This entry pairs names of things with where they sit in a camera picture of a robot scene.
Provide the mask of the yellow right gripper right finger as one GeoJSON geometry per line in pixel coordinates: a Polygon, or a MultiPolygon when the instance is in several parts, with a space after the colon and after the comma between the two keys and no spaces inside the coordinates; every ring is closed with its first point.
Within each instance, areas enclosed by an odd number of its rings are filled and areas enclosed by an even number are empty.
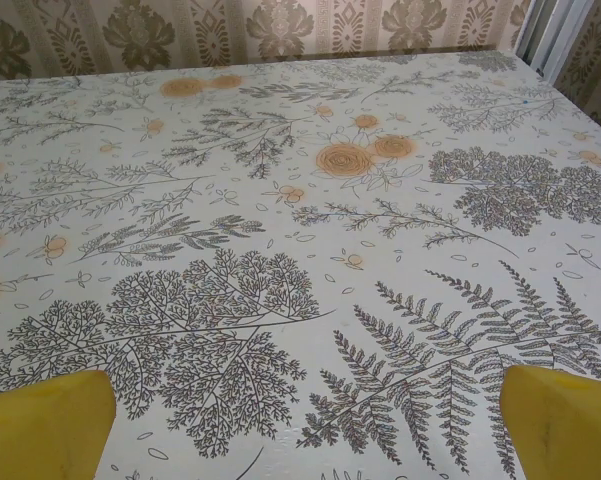
{"type": "Polygon", "coordinates": [[[526,478],[601,479],[601,381],[512,366],[500,409],[526,478]]]}

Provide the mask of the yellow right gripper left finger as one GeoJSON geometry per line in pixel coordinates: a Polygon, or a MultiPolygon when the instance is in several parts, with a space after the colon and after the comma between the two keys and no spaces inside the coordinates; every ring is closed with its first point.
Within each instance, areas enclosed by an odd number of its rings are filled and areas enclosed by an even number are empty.
{"type": "Polygon", "coordinates": [[[0,393],[0,479],[92,479],[115,417],[103,371],[0,393]]]}

